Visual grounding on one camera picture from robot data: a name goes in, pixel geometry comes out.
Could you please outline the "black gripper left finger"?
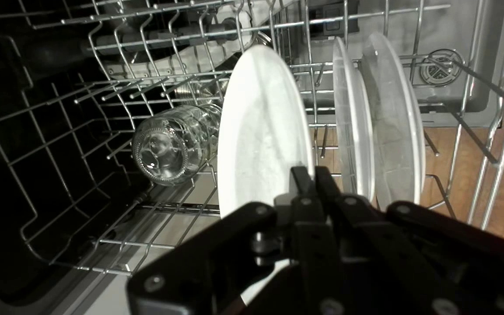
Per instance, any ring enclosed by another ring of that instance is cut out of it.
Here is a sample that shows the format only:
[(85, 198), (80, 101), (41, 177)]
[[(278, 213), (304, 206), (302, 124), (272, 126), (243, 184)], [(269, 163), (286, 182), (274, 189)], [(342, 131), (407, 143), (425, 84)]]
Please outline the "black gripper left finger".
[(342, 269), (327, 213), (339, 194), (327, 168), (290, 170), (286, 206), (251, 201), (127, 280), (131, 315), (222, 315), (262, 283), (243, 315), (344, 315)]

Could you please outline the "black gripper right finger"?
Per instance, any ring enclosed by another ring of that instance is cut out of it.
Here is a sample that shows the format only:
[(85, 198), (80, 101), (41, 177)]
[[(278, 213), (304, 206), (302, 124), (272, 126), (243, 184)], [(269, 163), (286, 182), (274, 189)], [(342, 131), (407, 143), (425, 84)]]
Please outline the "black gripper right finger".
[(504, 238), (411, 201), (379, 212), (344, 194), (327, 168), (316, 194), (341, 261), (388, 315), (504, 315)]

